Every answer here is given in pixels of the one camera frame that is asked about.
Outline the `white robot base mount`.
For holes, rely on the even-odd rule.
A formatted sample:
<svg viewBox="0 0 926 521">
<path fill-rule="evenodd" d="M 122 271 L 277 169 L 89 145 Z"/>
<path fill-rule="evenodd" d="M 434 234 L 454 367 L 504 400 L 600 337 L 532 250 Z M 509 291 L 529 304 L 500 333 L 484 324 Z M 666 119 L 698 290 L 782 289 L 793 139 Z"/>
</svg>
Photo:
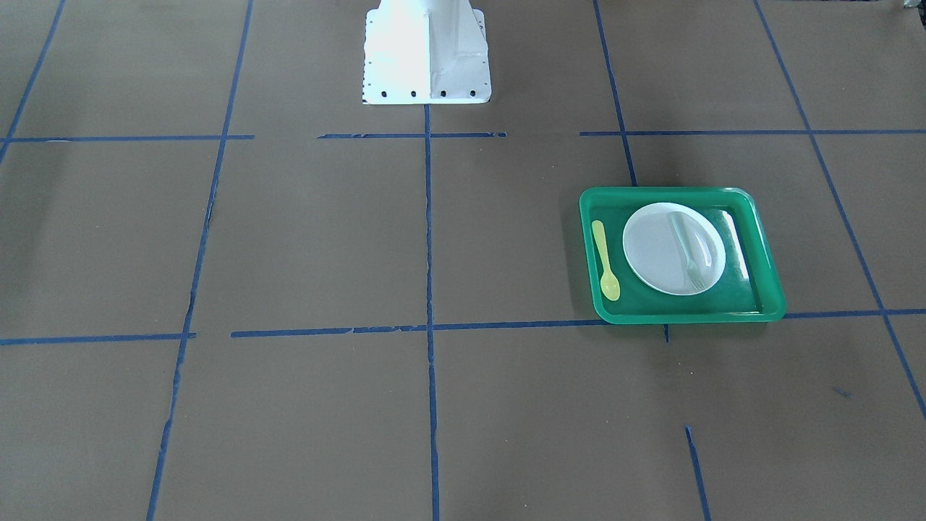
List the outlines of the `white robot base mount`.
<svg viewBox="0 0 926 521">
<path fill-rule="evenodd" d="M 470 1 L 381 1 L 366 13 L 362 102 L 487 103 L 485 17 Z"/>
</svg>

